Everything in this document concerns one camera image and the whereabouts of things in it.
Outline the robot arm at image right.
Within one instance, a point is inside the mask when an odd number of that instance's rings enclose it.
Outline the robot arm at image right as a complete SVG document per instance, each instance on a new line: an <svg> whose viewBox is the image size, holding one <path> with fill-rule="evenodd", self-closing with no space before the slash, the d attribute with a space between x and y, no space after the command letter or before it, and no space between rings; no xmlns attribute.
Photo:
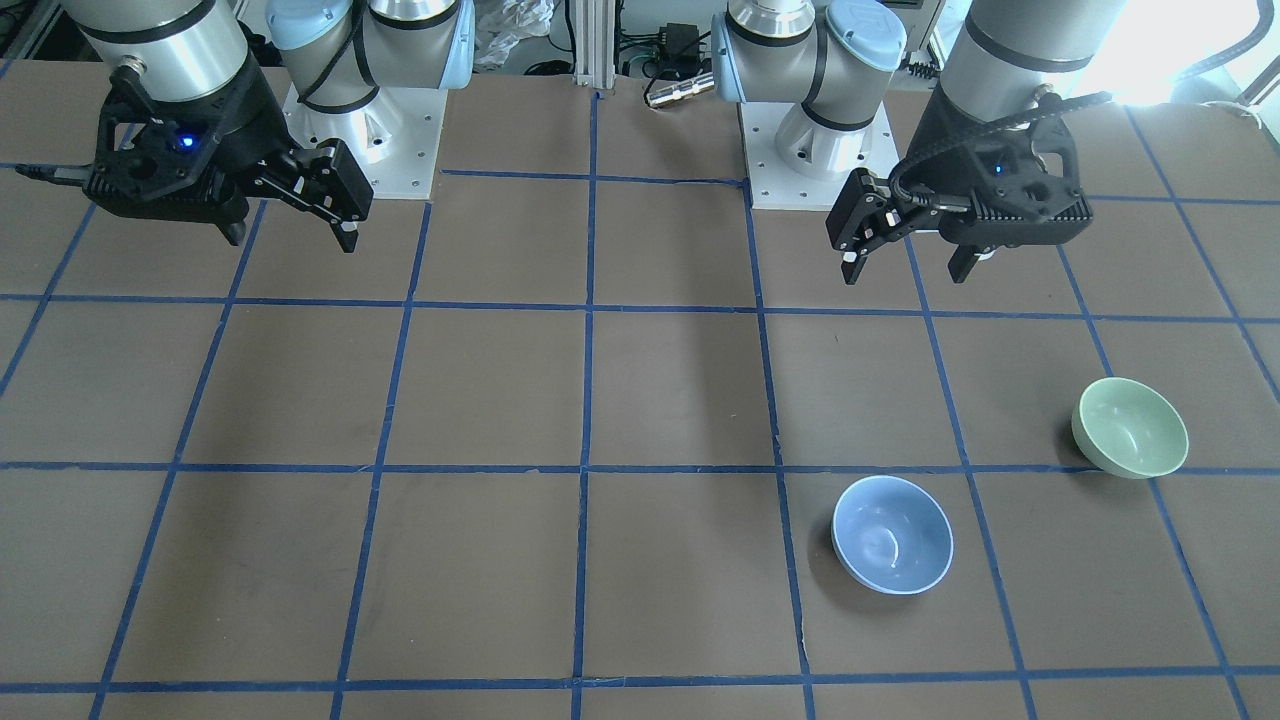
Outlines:
<svg viewBox="0 0 1280 720"><path fill-rule="evenodd" d="M710 28L717 94L783 102L777 147L795 170L841 181L826 231L847 284L869 256L911 233L954 246L963 283L1001 249L1060 246L1094 219L1064 122L1111 100L1068 97L1121 10L1120 1L974 1L904 158L886 176L856 167L908 49L878 1L730 1Z"/></svg>

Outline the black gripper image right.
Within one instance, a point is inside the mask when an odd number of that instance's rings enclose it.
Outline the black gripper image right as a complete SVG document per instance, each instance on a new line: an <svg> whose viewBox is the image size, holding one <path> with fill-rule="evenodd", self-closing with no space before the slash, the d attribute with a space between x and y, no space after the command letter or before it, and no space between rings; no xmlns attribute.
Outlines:
<svg viewBox="0 0 1280 720"><path fill-rule="evenodd" d="M1064 115L1089 95L1042 94L1030 109L977 120L936 88L908 154L886 177L850 174L826 218L842 278L858 283L865 254L916 231L956 245L948 275L961 284L988 247L1060 245L1092 223L1076 145Z"/></svg>

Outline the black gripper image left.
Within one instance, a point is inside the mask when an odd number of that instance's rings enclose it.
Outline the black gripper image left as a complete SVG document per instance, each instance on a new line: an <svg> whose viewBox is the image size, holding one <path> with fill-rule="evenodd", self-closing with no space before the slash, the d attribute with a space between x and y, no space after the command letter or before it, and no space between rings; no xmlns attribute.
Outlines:
<svg viewBox="0 0 1280 720"><path fill-rule="evenodd" d="M124 218L215 225L232 247L248 237L251 199L275 199L334 227L352 254L372 186L347 143L294 141L259 67L183 102L152 97L133 67L118 67L99 117L84 193Z"/></svg>

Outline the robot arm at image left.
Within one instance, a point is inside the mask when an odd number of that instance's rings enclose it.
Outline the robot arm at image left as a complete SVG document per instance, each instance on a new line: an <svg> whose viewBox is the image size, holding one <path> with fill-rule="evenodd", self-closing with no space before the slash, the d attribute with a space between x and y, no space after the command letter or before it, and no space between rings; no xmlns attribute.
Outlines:
<svg viewBox="0 0 1280 720"><path fill-rule="evenodd" d="M251 199L323 220L344 252L375 197L420 193L435 142L404 94L444 97L474 70L471 1L270 1L294 96L280 102L223 1L68 1L110 68L95 158L24 174L119 218L215 227L232 245Z"/></svg>

